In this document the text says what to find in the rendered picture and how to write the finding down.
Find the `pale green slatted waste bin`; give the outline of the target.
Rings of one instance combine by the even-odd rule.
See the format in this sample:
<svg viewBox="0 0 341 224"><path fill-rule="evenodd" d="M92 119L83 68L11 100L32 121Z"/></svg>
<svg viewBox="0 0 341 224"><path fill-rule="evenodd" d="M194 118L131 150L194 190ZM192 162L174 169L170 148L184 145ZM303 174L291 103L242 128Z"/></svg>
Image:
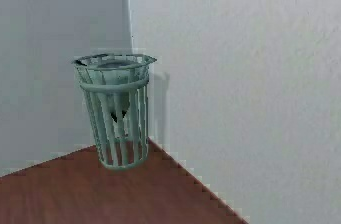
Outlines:
<svg viewBox="0 0 341 224"><path fill-rule="evenodd" d="M145 54L104 53L72 61L100 163L127 170L148 158L149 67Z"/></svg>

